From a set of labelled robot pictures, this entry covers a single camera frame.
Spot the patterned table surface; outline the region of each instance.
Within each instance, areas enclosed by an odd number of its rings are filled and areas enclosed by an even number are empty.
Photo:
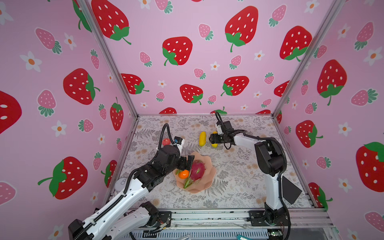
[[[275,137],[281,142],[273,121],[269,116],[226,116],[223,121],[230,120],[235,129],[245,129],[249,134],[261,137]],[[141,116],[133,137],[126,161],[120,177],[128,177],[129,173],[153,158],[159,142],[161,128],[164,123],[170,126],[172,137],[179,136],[186,140],[182,155],[194,151],[208,155],[217,169],[212,186],[197,194],[180,189],[172,174],[165,177],[162,184],[152,190],[146,197],[133,205],[139,207],[151,201],[158,208],[263,208],[266,199],[264,174],[257,165],[255,151],[242,146],[232,146],[226,150],[222,144],[217,148],[211,146],[208,136],[215,131],[217,122],[214,115],[181,115],[181,116]],[[199,146],[202,131],[207,133],[207,144]],[[286,172],[283,174],[301,190],[303,189],[292,163],[288,160]],[[288,208],[311,207],[304,192],[294,204],[285,201]]]

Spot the strawberry print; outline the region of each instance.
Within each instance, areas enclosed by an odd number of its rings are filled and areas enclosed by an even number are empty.
[[[272,102],[272,99],[267,99],[267,100],[265,100],[265,101],[263,101],[263,103],[262,103],[262,108],[266,108],[269,104],[271,104],[271,102]]]
[[[364,217],[365,220],[372,225],[372,227],[376,228],[380,232],[384,232],[384,215],[381,215],[378,212],[368,212],[364,215]]]
[[[52,50],[53,53],[60,55],[62,52],[60,43],[59,41],[55,41],[55,37],[52,33],[42,28],[35,28],[35,33],[46,49]]]
[[[302,26],[295,26],[285,35],[280,48],[280,58],[285,60],[297,59],[307,50],[312,41],[312,35]]]
[[[384,145],[364,144],[356,152],[356,164],[363,184],[375,192],[384,192]]]
[[[151,62],[151,58],[148,56],[148,54],[146,54],[145,52],[140,52],[140,61],[144,64],[144,66],[146,67],[151,67],[152,66],[152,62]]]
[[[139,94],[142,91],[149,92],[149,90],[144,90],[144,82],[138,76],[126,73],[122,73],[121,76],[129,93]]]
[[[217,110],[214,110],[214,111],[212,111],[212,112],[210,112],[210,113],[211,113],[211,114],[214,114],[215,112],[218,112],[218,113],[220,113],[220,114],[227,114],[227,112],[224,112],[224,109],[225,109],[225,107],[223,107],[223,110],[217,109]]]
[[[281,110],[280,110],[279,114],[277,114],[276,119],[277,119],[277,122],[280,124],[281,120],[283,119],[283,114],[281,113]]]
[[[176,109],[174,108],[166,108],[159,112],[159,114],[177,114]]]
[[[17,190],[10,183],[0,181],[0,206],[14,199]]]
[[[265,77],[264,82],[268,85],[271,84],[275,79],[275,77],[273,76],[273,73],[267,73],[264,77]]]
[[[82,23],[83,26],[85,27],[85,29],[87,29],[88,31],[92,32],[91,27],[89,26],[87,20],[85,19],[84,14],[81,11],[81,8],[80,8],[79,3],[77,2],[77,0],[72,0],[72,3],[73,3],[73,9],[74,9],[76,15],[80,18],[79,24],[78,24],[79,30],[81,30],[80,23]]]
[[[313,54],[313,57],[314,58],[321,58],[325,54],[325,52],[327,52],[327,46],[321,45],[320,47],[318,47],[316,49],[316,51]]]
[[[205,74],[205,72],[202,69],[195,68],[193,70],[193,73],[195,74],[195,77],[200,78],[200,79],[204,79],[207,77],[207,75]]]
[[[208,101],[207,101],[207,102],[208,102],[209,105],[212,105],[212,104],[215,103],[216,99],[217,99],[216,95],[212,95],[212,96],[210,96],[210,97],[208,98]]]
[[[156,94],[156,100],[157,100],[158,102],[162,102],[162,101],[164,100],[164,98],[165,98],[165,96],[164,96],[164,93],[163,93],[163,92],[158,92],[158,93]]]
[[[269,19],[269,27],[273,28],[276,25],[278,25],[279,21],[281,21],[284,18],[286,11],[287,11],[287,5],[285,4],[276,8],[272,13],[272,17]]]
[[[168,0],[155,0],[156,6],[160,11],[164,11],[165,14],[172,12],[172,3]]]
[[[305,79],[303,85],[301,86],[301,95],[304,96],[308,91],[308,80]]]
[[[51,179],[49,190],[57,199],[66,199],[79,190],[87,181],[88,171],[81,162],[74,157],[66,157],[53,169],[52,177],[45,178],[37,183]]]
[[[189,84],[184,84],[180,86],[180,93],[184,101],[187,103],[199,102],[201,105],[200,99],[203,98],[203,90],[201,88]]]
[[[107,119],[107,110],[105,109],[104,105],[101,103],[99,104],[99,113],[100,113],[100,117],[103,120]]]
[[[98,59],[95,49],[91,50],[91,61],[93,63],[93,66],[95,66],[96,69],[99,69],[100,61]]]
[[[92,11],[100,30],[107,38],[119,41],[129,35],[129,22],[124,13],[107,0],[92,0]]]
[[[93,169],[96,171],[101,165],[101,153],[97,152],[93,159]]]
[[[118,139],[116,140],[116,144],[118,145],[118,150],[121,150],[121,140],[120,138],[118,137]]]
[[[37,97],[37,103],[40,105],[37,109],[40,115],[50,117],[55,113],[53,110],[56,107],[56,100],[51,91],[45,89]]]
[[[205,38],[206,41],[210,41],[214,37],[214,32],[211,31],[211,27],[203,23],[199,25],[199,34],[200,37]]]
[[[11,95],[0,91],[0,134],[14,125],[22,116],[22,108]]]
[[[274,93],[276,96],[282,97],[282,96],[283,96],[283,93],[285,92],[285,89],[286,89],[287,86],[288,86],[288,83],[289,83],[289,81],[286,81],[285,83],[280,84],[279,86],[277,86],[277,87],[275,88],[275,90],[273,91],[273,93]]]
[[[310,182],[308,184],[308,186],[310,187],[310,191],[312,193],[312,196],[316,201],[317,207],[324,207],[324,209],[326,211],[328,211],[328,203],[327,202],[331,202],[331,201],[333,201],[333,199],[330,198],[327,200],[324,191],[316,183]]]
[[[104,183],[105,186],[109,187],[109,184],[111,183],[113,173],[115,172],[117,162],[115,160],[112,160],[105,169],[105,173],[101,170],[101,173],[104,174]]]
[[[291,126],[286,126],[285,128],[284,128],[284,133],[285,134],[290,134],[291,133]]]
[[[63,87],[65,93],[81,104],[89,105],[96,96],[93,79],[88,72],[82,68],[74,70],[64,78]]]
[[[317,128],[311,120],[306,120],[296,126],[296,135],[304,147],[310,148],[316,143]]]
[[[310,103],[305,108],[305,113],[306,114],[312,114],[313,112],[316,112],[316,109],[317,109],[317,104],[316,103]]]
[[[118,104],[118,98],[116,97],[116,102],[112,104],[109,111],[111,116],[111,121],[113,128],[118,131],[121,128],[122,120],[124,118],[124,112],[120,104]]]
[[[331,98],[339,94],[347,82],[347,73],[344,68],[335,59],[325,63],[319,81],[317,82],[317,92],[323,98],[329,98],[328,106],[331,104]]]
[[[271,110],[265,109],[265,110],[262,110],[262,111],[260,111],[260,112],[258,112],[256,114],[271,114]]]
[[[373,103],[378,95],[376,90],[372,88],[368,90],[362,89],[351,98],[351,103],[356,106],[365,106],[367,103]]]
[[[330,168],[331,167],[331,160],[327,157],[319,157],[316,160],[317,166],[319,166],[322,169]]]
[[[78,127],[82,132],[90,132],[93,129],[93,123],[89,119],[81,120]]]
[[[227,94],[228,96],[237,96],[244,91],[249,83],[249,78],[246,76],[230,77],[224,81],[224,92],[220,95]]]
[[[236,57],[231,59],[231,63],[229,64],[229,68],[234,70],[237,68],[238,65],[241,63],[241,56],[237,55]]]
[[[368,40],[372,37],[372,35],[373,22],[368,22],[356,36],[357,41],[355,42],[355,50],[359,51],[360,49],[363,49],[368,44]]]
[[[257,20],[259,12],[257,8],[248,6],[233,16],[225,26],[225,36],[227,41],[233,45],[240,47],[249,43],[256,32]]]
[[[167,61],[173,65],[184,65],[192,51],[192,41],[185,37],[168,38],[163,42],[163,55],[167,59],[164,62],[166,66]]]

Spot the white flower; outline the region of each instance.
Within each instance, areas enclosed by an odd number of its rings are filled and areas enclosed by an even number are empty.
[[[307,2],[307,8],[305,9],[305,13],[306,12],[310,12],[310,13],[313,13],[313,10],[315,9],[315,7],[317,7],[318,5],[320,5],[320,3],[317,2],[317,0],[312,0],[312,1],[309,1]]]
[[[166,83],[165,83],[165,81],[158,81],[159,82],[159,84],[158,84],[158,86],[160,86],[160,87],[162,87],[162,88],[164,88],[164,86],[166,86]]]
[[[348,127],[348,123],[339,124],[339,133],[344,134],[344,136],[348,136],[348,132],[352,131],[352,128]]]
[[[368,4],[369,6],[372,6],[374,2],[375,0],[365,0],[364,4]]]
[[[308,164],[307,160],[303,160],[303,167],[305,167],[305,169],[308,169],[308,166],[309,166],[309,164]]]
[[[92,202],[92,205],[93,205],[97,200],[99,200],[99,199],[97,198],[97,195],[99,195],[98,192],[93,192],[93,195],[92,195],[92,197],[91,197],[91,199],[90,199],[90,201]]]
[[[220,67],[219,64],[217,64],[217,62],[215,61],[213,64],[211,64],[211,70],[216,70]]]
[[[146,9],[149,9],[149,3],[151,2],[152,0],[139,0],[139,2],[141,3],[140,6],[141,6],[141,9],[143,9],[144,7]]]
[[[347,36],[347,32],[349,31],[351,27],[350,26],[347,26],[347,24],[344,24],[343,28],[340,29],[337,33],[339,34],[339,36],[337,37],[337,39],[339,40],[340,38],[345,38]]]
[[[64,227],[64,224],[61,225],[60,227],[56,225],[53,228],[53,233],[49,235],[48,239],[56,240],[58,237],[61,237],[63,235],[63,231],[62,231],[63,227]]]
[[[348,184],[348,179],[342,180],[341,178],[339,178],[339,182],[339,187],[343,188],[345,192],[348,192],[348,189],[352,189],[352,186]]]
[[[31,51],[28,52],[28,56],[20,55],[20,58],[26,62],[25,68],[27,70],[31,70],[32,68],[35,69],[37,72],[40,72],[39,65],[42,63],[40,59],[35,58],[33,53]]]
[[[101,145],[102,143],[105,143],[105,136],[100,133],[100,137],[98,137],[97,140],[99,140],[99,145]]]
[[[359,237],[358,237],[358,233],[356,231],[351,231],[349,228],[347,228],[348,230],[348,238],[351,239],[351,240],[359,240]]]
[[[259,60],[259,61],[261,61],[262,60],[262,57],[264,57],[264,53],[263,53],[263,51],[262,50],[260,50],[260,52],[258,52],[258,53],[255,53],[255,59],[254,60]]]
[[[8,13],[6,13],[5,3],[3,3],[3,2],[0,2],[0,13],[1,13],[0,14],[0,24],[1,25],[5,24],[5,20],[13,21],[13,18]]]
[[[294,101],[294,102],[292,103],[292,108],[293,108],[294,110],[296,110],[296,107],[297,107],[297,103],[296,103],[296,101]]]
[[[73,50],[73,47],[77,47],[77,45],[73,41],[73,36],[68,36],[67,33],[64,33],[65,39],[64,42],[65,44],[68,44],[70,46],[70,49]]]
[[[373,65],[373,63],[376,60],[382,59],[383,55],[380,54],[382,47],[379,47],[376,50],[368,50],[368,57],[364,58],[363,62],[368,62],[370,66]]]
[[[108,81],[109,81],[110,83],[113,83],[113,76],[112,76],[112,73],[109,73],[107,77],[108,77]]]
[[[56,126],[51,127],[52,130],[56,131],[55,136],[58,137],[60,134],[65,135],[65,129],[67,128],[66,124],[61,124],[60,121],[57,121]]]
[[[254,98],[259,98],[261,95],[263,95],[262,93],[260,93],[260,91],[258,91],[257,93],[254,93],[253,94],[254,96]]]

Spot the strawberry wallpaper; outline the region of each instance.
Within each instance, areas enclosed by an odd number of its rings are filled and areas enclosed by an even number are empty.
[[[316,205],[340,239],[384,239],[383,1],[347,1],[281,110]]]
[[[270,113],[332,2],[88,1],[139,114]]]
[[[90,31],[75,0],[0,1],[2,239],[65,240],[102,206],[133,118]]]

